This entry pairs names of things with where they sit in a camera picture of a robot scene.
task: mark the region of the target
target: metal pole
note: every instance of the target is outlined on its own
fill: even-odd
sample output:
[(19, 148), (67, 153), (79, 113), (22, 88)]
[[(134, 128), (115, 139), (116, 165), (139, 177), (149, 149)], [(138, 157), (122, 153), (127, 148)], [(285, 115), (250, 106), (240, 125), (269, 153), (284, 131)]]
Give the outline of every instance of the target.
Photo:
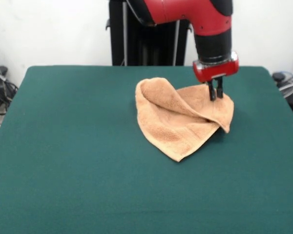
[(172, 65), (173, 66), (176, 66), (176, 60), (177, 60), (177, 48), (178, 48), (178, 38), (179, 38), (179, 27), (180, 27), (180, 20), (176, 21), (174, 57), (173, 57), (173, 61), (172, 61)]
[(127, 2), (123, 2), (123, 29), (124, 29), (124, 65), (128, 66), (128, 51), (127, 51)]

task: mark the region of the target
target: towel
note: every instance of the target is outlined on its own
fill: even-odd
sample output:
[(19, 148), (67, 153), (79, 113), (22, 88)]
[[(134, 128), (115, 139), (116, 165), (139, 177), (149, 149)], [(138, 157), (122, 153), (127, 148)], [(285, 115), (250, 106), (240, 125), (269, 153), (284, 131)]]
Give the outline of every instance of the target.
[(176, 90), (165, 78), (144, 79), (136, 86), (135, 99), (143, 135), (177, 162), (197, 151), (217, 129), (230, 131), (233, 101), (226, 94), (210, 101), (205, 84)]

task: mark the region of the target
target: green felt surface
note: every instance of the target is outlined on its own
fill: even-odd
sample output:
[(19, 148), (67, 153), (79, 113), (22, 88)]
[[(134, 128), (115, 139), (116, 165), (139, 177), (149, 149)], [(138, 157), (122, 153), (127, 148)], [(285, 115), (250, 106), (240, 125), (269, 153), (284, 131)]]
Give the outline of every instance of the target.
[(293, 234), (293, 113), (260, 67), (224, 81), (222, 130), (176, 163), (136, 120), (135, 86), (190, 67), (32, 67), (0, 129), (0, 234)]

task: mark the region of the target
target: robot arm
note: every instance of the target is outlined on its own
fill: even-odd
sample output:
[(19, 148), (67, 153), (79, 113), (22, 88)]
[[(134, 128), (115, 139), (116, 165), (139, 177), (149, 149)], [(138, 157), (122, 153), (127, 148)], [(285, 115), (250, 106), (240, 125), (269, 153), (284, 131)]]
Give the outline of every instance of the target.
[(193, 69), (200, 82), (209, 85), (210, 99), (216, 95), (212, 80), (218, 80), (217, 96), (222, 98), (222, 77), (238, 71), (239, 63), (231, 51), (232, 0), (127, 0), (144, 25), (187, 19), (193, 26), (198, 60)]

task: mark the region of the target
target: towel fold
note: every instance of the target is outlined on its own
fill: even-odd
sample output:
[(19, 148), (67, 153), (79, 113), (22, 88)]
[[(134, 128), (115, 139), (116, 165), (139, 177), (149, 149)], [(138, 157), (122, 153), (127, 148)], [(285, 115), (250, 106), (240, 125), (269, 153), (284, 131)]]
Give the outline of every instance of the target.
[(210, 101), (205, 84), (175, 90), (165, 78), (140, 81), (135, 91), (137, 120), (146, 139), (180, 162), (216, 131), (230, 131), (234, 104), (229, 96)]

